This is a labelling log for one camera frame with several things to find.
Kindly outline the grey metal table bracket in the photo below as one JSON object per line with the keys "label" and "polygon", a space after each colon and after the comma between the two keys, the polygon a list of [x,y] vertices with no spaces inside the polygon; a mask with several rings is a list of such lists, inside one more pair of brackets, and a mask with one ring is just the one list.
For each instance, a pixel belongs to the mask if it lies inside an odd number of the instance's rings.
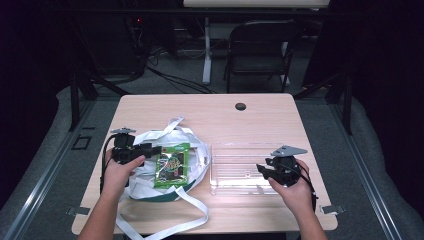
{"label": "grey metal table bracket", "polygon": [[66,213],[70,216],[76,216],[76,215],[88,215],[90,212],[89,208],[86,207],[69,207],[66,211]]}
{"label": "grey metal table bracket", "polygon": [[324,214],[338,215],[345,212],[345,208],[341,205],[321,206],[320,211]]}

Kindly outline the black folding chair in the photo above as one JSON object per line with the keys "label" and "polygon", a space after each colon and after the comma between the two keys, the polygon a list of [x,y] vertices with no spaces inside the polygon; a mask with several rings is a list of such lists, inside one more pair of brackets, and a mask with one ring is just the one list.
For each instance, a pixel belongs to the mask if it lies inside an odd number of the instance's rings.
{"label": "black folding chair", "polygon": [[224,71],[227,92],[231,92],[232,75],[279,76],[284,92],[294,46],[302,32],[294,20],[248,21],[236,26],[228,41]]}

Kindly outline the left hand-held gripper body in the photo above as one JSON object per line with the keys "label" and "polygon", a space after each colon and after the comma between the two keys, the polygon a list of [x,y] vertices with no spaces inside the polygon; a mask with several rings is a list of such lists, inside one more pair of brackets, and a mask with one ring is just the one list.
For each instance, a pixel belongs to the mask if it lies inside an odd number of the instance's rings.
{"label": "left hand-held gripper body", "polygon": [[135,146],[135,130],[127,127],[111,131],[114,139],[112,148],[112,158],[120,164],[126,164],[132,160],[143,156],[144,152],[140,146]]}

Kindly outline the white tote bag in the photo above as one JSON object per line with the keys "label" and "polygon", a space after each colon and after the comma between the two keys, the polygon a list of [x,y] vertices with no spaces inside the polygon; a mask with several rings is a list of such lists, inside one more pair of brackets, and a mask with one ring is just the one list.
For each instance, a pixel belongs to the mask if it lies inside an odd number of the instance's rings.
{"label": "white tote bag", "polygon": [[188,158],[188,183],[184,186],[159,189],[154,187],[156,160],[159,155],[146,158],[146,161],[135,169],[135,175],[130,177],[123,198],[147,202],[171,202],[182,199],[200,210],[203,215],[195,220],[181,223],[168,229],[159,231],[150,236],[141,236],[122,215],[116,218],[116,225],[130,240],[163,240],[176,233],[191,230],[205,224],[209,218],[209,209],[200,200],[188,195],[188,192],[196,187],[204,178],[210,166],[210,153],[208,146],[203,143],[191,129],[182,127],[181,117],[173,118],[162,130],[150,130],[138,135],[135,131],[135,146],[140,146],[143,152],[143,144],[151,143],[153,146],[173,146],[181,143],[189,143]]}

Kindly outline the person's left hand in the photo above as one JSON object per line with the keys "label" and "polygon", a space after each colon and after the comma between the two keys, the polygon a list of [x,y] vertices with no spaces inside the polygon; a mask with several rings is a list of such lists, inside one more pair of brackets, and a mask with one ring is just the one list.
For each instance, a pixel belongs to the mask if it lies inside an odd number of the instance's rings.
{"label": "person's left hand", "polygon": [[124,165],[116,162],[114,159],[108,160],[104,175],[104,186],[101,192],[101,199],[117,201],[122,195],[129,177],[134,174],[134,170],[142,165],[144,161],[144,155],[139,156]]}

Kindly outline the clear plastic container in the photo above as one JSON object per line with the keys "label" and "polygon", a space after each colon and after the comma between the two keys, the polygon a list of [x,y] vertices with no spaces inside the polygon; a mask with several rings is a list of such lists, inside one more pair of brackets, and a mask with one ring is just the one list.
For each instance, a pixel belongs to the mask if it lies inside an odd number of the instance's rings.
{"label": "clear plastic container", "polygon": [[257,164],[272,169],[266,158],[295,155],[278,143],[215,143],[211,147],[210,185],[213,195],[271,195],[275,191]]}

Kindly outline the person's right hand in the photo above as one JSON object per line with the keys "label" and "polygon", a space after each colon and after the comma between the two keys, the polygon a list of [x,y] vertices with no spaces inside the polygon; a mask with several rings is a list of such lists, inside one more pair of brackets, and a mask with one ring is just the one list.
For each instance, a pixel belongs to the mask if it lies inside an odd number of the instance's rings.
{"label": "person's right hand", "polygon": [[307,220],[315,217],[312,207],[312,191],[307,182],[308,166],[300,159],[297,160],[300,165],[302,176],[290,187],[284,187],[272,178],[268,179],[270,186],[282,197],[284,203],[294,214],[296,219]]}

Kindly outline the black metal stand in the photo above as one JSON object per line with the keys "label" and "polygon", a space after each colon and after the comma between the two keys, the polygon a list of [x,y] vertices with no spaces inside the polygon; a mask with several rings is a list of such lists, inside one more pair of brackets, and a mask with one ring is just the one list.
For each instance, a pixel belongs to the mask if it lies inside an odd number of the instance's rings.
{"label": "black metal stand", "polygon": [[328,104],[337,104],[340,99],[343,99],[342,109],[342,126],[348,135],[352,134],[351,130],[351,110],[352,110],[352,87],[353,79],[351,77],[355,67],[348,64],[343,67],[339,72],[330,76],[329,78],[307,87],[305,90],[294,95],[295,100],[305,98],[312,93],[316,92],[324,86],[330,86],[330,89],[325,96],[325,101]]}
{"label": "black metal stand", "polygon": [[80,122],[80,95],[83,95],[89,101],[95,101],[99,94],[94,84],[100,84],[112,92],[124,96],[129,92],[121,89],[112,82],[107,81],[99,74],[89,70],[75,70],[70,78],[70,96],[71,96],[71,125],[70,131],[73,131]]}

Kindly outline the white table leg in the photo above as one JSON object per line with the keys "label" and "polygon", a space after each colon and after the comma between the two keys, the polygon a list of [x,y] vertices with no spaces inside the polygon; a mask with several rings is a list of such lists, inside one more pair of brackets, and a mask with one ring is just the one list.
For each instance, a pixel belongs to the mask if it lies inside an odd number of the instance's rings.
{"label": "white table leg", "polygon": [[211,41],[210,41],[210,22],[208,18],[205,19],[204,40],[205,40],[205,58],[204,58],[202,83],[205,85],[209,85],[211,83],[212,59],[211,59]]}

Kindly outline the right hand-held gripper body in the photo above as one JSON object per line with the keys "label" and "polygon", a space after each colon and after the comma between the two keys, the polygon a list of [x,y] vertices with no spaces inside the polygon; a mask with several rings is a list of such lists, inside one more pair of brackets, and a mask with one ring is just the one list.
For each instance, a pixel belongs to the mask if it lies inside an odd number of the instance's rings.
{"label": "right hand-held gripper body", "polygon": [[305,149],[283,145],[271,153],[271,158],[277,160],[278,166],[276,169],[278,173],[277,181],[284,187],[294,185],[301,177],[301,168],[295,158],[298,154],[306,154]]}

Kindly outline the aluminium floor rail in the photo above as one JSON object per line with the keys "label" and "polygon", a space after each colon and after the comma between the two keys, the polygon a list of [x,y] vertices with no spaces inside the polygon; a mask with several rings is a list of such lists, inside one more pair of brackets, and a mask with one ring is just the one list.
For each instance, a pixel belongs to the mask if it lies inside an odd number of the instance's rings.
{"label": "aluminium floor rail", "polygon": [[70,129],[70,105],[62,103],[35,157],[6,205],[0,210],[0,240],[73,239],[75,217],[68,211],[80,204],[91,162],[80,160],[94,146],[89,122],[95,103],[84,102],[80,120]]}
{"label": "aluminium floor rail", "polygon": [[353,165],[357,175],[361,181],[373,211],[380,223],[380,226],[387,240],[403,240],[399,229],[397,228],[389,209],[382,198],[380,191],[374,181],[374,178],[369,171],[365,159],[362,156],[360,149],[352,134],[349,134],[342,122],[342,113],[337,105],[329,105],[331,114],[336,121],[336,124],[341,131],[341,134],[349,146],[350,152],[353,155]]}

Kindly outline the green snack packet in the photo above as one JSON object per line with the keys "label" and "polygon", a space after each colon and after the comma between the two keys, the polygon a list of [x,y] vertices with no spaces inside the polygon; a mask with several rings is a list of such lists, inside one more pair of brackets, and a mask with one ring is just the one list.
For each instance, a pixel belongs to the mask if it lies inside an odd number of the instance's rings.
{"label": "green snack packet", "polygon": [[188,183],[189,143],[163,146],[156,160],[154,187],[179,187]]}

